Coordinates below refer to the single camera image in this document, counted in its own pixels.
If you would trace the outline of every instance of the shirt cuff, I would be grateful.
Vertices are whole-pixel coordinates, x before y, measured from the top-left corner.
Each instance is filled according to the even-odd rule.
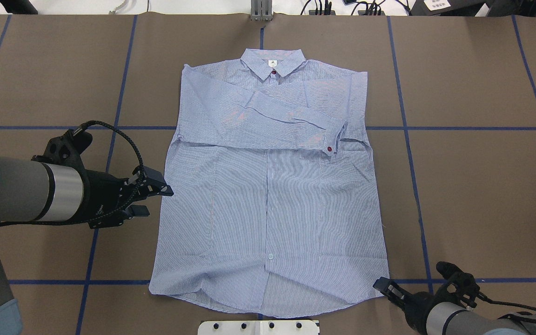
[[[347,121],[332,117],[324,135],[322,151],[327,155],[334,155],[338,151],[338,141],[347,128]]]

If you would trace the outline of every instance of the blue grid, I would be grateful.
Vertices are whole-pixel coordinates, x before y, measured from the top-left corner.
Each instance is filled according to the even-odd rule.
[[[2,32],[0,35],[0,47],[2,45],[2,42],[4,41],[6,31],[9,26],[9,22],[11,20],[11,16],[12,15],[8,15],[6,19],[6,23],[2,29]],[[130,55],[131,55],[132,46],[134,43],[134,34],[136,30],[137,21],[138,21],[138,16],[135,15],[134,21],[132,23],[130,41],[129,41],[129,45],[127,49],[126,63],[125,63],[125,68],[124,68],[124,73],[123,73],[123,79],[121,81],[121,91],[119,95],[119,101],[117,102],[117,112],[115,113],[114,125],[115,127],[123,129],[123,130],[175,130],[176,129],[175,126],[120,126],[119,125],[119,117],[121,114],[121,104],[123,102],[123,94],[125,91],[125,84],[127,81]],[[404,132],[407,153],[409,157],[411,181],[413,184],[413,193],[415,196],[415,201],[417,204],[417,211],[419,214],[419,227],[421,229],[423,258],[425,260],[425,270],[426,270],[427,278],[425,279],[395,279],[395,281],[399,284],[427,284],[429,290],[432,292],[433,284],[442,284],[444,280],[432,278],[430,274],[427,244],[426,244],[426,239],[425,239],[425,229],[423,227],[421,204],[419,202],[419,190],[417,188],[415,168],[413,165],[412,153],[411,153],[411,148],[410,148],[409,131],[536,131],[536,127],[411,127],[409,126],[407,124],[406,113],[404,110],[404,100],[402,97],[402,87],[401,87],[401,82],[400,82],[400,75],[398,73],[398,64],[396,62],[396,51],[395,51],[395,46],[394,46],[393,28],[392,28],[390,17],[387,17],[387,21],[388,21],[388,28],[389,28],[390,47],[391,47],[392,56],[393,56],[394,73],[396,77],[396,88],[398,91],[398,102],[400,104],[400,112],[402,115],[402,126],[401,127],[368,126],[366,127],[366,129],[367,130],[393,130],[393,131]],[[512,22],[514,25],[516,40],[518,42],[518,46],[521,51],[521,56],[523,57],[523,65],[525,67],[525,70],[527,71],[530,85],[531,85],[531,88],[533,90],[533,93],[536,99],[536,85],[534,83],[534,79],[532,78],[532,74],[528,66],[527,57],[523,49],[523,43],[521,41],[521,37],[519,34],[516,17],[514,15],[512,16]],[[260,28],[260,49],[263,49],[263,48],[264,48],[264,27]],[[6,130],[6,129],[66,130],[66,129],[73,128],[73,127],[75,126],[0,126],[0,130]],[[106,128],[95,126],[89,129],[106,129]],[[111,157],[113,155],[115,136],[116,134],[113,132],[113,135],[111,137],[109,153],[107,157],[106,172],[109,171]],[[86,273],[84,280],[9,280],[9,284],[12,284],[12,285],[79,285],[79,286],[83,286],[83,295],[82,295],[82,300],[80,304],[79,318],[78,318],[78,322],[76,325],[76,335],[79,335],[81,332],[81,324],[83,322],[83,316],[84,316],[85,307],[87,303],[87,295],[88,295],[89,286],[93,286],[93,285],[94,286],[97,286],[97,285],[147,285],[149,284],[149,280],[91,280],[92,265],[94,262],[94,254],[96,251],[97,239],[98,239],[98,229],[95,229],[93,236],[92,236],[91,252],[90,252],[89,260],[88,260],[87,273]],[[536,278],[478,278],[477,282],[481,282],[481,283],[536,282]],[[259,320],[262,320],[263,315],[258,314],[258,318]]]

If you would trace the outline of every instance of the shirt collar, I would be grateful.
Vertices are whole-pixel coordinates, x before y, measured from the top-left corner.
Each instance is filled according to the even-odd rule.
[[[306,61],[306,58],[301,50],[245,49],[245,52],[241,56],[241,61],[262,80],[266,80],[273,70],[273,68],[268,66],[266,60],[277,60],[278,64],[276,64],[274,70],[281,77],[284,77],[302,65]]]

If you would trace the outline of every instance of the shirt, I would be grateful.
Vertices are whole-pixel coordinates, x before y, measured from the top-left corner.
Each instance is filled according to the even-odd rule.
[[[367,84],[300,50],[186,65],[151,293],[278,318],[380,296]]]

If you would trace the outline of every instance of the sticker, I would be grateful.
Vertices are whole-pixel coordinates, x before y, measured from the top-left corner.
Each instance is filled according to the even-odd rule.
[[[430,11],[450,7],[448,0],[423,0],[423,2],[425,2],[425,6],[427,6]]]

